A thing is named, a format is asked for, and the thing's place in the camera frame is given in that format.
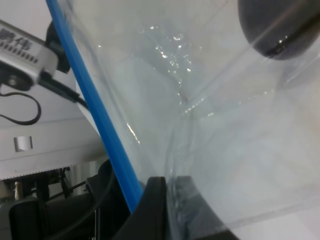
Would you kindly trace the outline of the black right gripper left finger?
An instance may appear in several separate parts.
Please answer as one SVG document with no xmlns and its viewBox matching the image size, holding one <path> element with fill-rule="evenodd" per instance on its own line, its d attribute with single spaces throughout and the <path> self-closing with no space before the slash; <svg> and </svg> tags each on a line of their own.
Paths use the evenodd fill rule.
<svg viewBox="0 0 320 240">
<path fill-rule="evenodd" d="M 168 234 L 167 182 L 148 179 L 134 212 L 113 237 L 115 240 L 165 240 Z"/>
</svg>

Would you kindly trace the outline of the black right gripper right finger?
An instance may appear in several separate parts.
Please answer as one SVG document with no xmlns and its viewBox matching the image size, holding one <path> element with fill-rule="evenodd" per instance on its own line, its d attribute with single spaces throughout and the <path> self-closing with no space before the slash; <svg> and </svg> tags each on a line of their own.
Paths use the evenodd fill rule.
<svg viewBox="0 0 320 240">
<path fill-rule="evenodd" d="M 191 176 L 172 179 L 173 240 L 237 240 L 214 213 Z"/>
</svg>

